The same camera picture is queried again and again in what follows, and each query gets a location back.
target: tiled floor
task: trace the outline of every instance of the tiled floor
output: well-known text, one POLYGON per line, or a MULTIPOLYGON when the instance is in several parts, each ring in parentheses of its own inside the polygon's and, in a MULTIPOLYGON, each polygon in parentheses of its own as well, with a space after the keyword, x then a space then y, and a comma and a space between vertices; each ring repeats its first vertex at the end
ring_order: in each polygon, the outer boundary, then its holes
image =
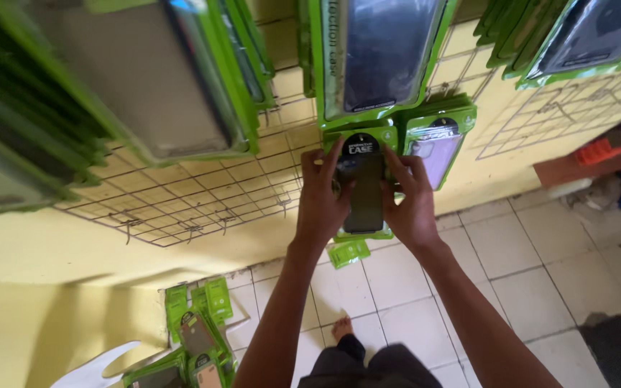
MULTIPOLYGON (((576 330, 591 313, 621 313, 621 211, 582 225, 542 191, 439 217, 457 261, 530 350, 565 387, 607 387, 576 330)), ((367 359, 403 342, 444 388, 480 387, 430 278, 398 240, 369 240, 371 256, 335 270, 321 257, 306 298, 294 387, 350 315, 367 359)), ((242 359, 281 272, 281 260, 226 275, 242 359)))

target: person's left hand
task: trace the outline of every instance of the person's left hand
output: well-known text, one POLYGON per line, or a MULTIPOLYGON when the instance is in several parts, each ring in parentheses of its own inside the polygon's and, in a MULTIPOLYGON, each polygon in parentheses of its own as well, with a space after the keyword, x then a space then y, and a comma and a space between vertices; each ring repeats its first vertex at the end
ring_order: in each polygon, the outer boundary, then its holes
POLYGON ((304 188, 299 201, 295 240, 302 240, 312 247, 325 246, 349 215, 354 182, 341 188, 339 198, 332 192, 332 175, 343 143, 344 138, 340 137, 327 155, 321 149, 301 155, 304 188), (322 160, 322 165, 316 164, 317 160, 322 160))

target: bare foot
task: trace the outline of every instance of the bare foot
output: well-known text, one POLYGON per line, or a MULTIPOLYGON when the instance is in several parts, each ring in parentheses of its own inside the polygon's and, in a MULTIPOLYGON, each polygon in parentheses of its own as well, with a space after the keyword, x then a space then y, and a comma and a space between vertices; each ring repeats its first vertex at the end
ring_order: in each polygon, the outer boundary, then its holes
POLYGON ((335 337, 337 342, 340 341, 341 337, 344 337, 347 334, 353 334, 351 318, 348 316, 337 320, 337 322, 335 322, 335 326, 332 328, 332 335, 335 337))

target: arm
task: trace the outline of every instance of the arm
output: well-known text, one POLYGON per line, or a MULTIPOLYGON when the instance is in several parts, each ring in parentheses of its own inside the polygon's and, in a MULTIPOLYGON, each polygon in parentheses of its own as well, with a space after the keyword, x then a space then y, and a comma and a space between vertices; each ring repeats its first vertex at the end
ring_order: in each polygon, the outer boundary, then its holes
POLYGON ((420 158, 398 157, 388 148, 386 158, 406 196, 396 205, 393 191, 383 184, 385 220, 440 292, 481 385, 562 388, 464 274, 437 235, 433 190, 420 158))
POLYGON ((323 158, 322 150, 302 155, 304 187, 296 237, 286 251, 280 279, 255 330, 233 388, 288 388, 294 375, 296 348, 311 276, 320 254, 349 214, 352 187, 332 193, 332 174, 342 139, 323 158), (323 164, 315 164, 322 158, 323 164))

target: person's right hand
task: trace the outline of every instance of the person's right hand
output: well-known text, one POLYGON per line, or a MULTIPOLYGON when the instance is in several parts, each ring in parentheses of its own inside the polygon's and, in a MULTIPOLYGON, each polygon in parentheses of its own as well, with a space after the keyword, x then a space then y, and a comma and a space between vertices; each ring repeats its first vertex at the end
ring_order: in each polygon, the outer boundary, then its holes
POLYGON ((418 156, 397 156, 388 146, 384 150, 387 165, 405 195, 401 204, 395 204, 394 189, 382 182, 382 208, 387 225, 412 252, 442 242, 437 234, 433 189, 423 161, 418 156))

